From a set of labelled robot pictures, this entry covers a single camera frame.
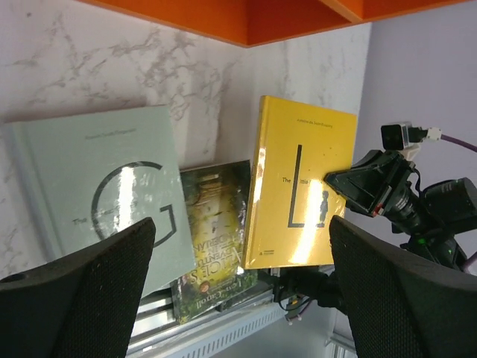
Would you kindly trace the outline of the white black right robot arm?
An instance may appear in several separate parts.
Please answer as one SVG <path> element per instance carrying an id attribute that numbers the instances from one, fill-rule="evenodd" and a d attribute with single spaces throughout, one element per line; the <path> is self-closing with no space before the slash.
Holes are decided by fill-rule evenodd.
<path id="1" fill-rule="evenodd" d="M 476 186 L 469 178 L 445 180 L 421 189 L 410 175 L 417 167 L 398 151 L 372 150 L 350 169 L 324 181 L 364 216 L 384 216 L 393 233 L 410 239 L 402 248 L 434 263 L 464 271 L 467 255 L 455 235 L 476 228 Z"/>

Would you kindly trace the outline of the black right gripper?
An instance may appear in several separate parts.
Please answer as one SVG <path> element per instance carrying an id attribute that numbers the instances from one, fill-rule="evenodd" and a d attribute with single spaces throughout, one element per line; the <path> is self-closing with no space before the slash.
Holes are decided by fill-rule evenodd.
<path id="1" fill-rule="evenodd" d="M 371 150 L 349 169 L 326 174 L 324 182 L 346 199 L 352 212 L 385 216 L 404 206 L 415 166 L 398 151 Z"/>

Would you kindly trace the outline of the yellow Little Prince book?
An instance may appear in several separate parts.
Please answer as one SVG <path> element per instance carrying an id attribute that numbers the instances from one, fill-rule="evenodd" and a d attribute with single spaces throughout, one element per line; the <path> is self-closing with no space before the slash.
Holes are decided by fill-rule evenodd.
<path id="1" fill-rule="evenodd" d="M 349 169 L 357 118 L 269 95 L 261 98 L 247 206 L 246 269 L 330 265 L 329 223 L 345 199 L 324 178 Z"/>

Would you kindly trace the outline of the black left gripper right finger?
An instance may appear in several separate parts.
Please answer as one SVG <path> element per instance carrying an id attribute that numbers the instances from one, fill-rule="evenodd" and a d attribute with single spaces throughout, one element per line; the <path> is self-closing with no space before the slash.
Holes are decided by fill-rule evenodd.
<path id="1" fill-rule="evenodd" d="M 338 284 L 358 357 L 475 357 L 476 277 L 334 216 Z"/>

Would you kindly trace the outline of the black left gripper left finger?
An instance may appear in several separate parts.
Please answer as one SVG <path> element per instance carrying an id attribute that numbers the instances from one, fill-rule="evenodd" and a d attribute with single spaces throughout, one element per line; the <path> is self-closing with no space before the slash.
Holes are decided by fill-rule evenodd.
<path id="1" fill-rule="evenodd" d="M 143 219 L 1 280 L 2 357 L 125 357 L 155 240 Z"/>

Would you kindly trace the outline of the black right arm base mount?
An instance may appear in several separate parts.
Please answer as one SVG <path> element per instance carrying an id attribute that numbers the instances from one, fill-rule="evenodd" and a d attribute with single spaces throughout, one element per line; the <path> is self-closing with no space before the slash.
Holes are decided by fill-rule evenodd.
<path id="1" fill-rule="evenodd" d="M 348 315 L 344 296 L 335 271 L 322 272 L 317 266 L 284 268 L 274 278 L 274 301 L 281 304 L 292 295 L 302 295 L 309 302 L 316 301 L 319 307 L 335 308 Z"/>

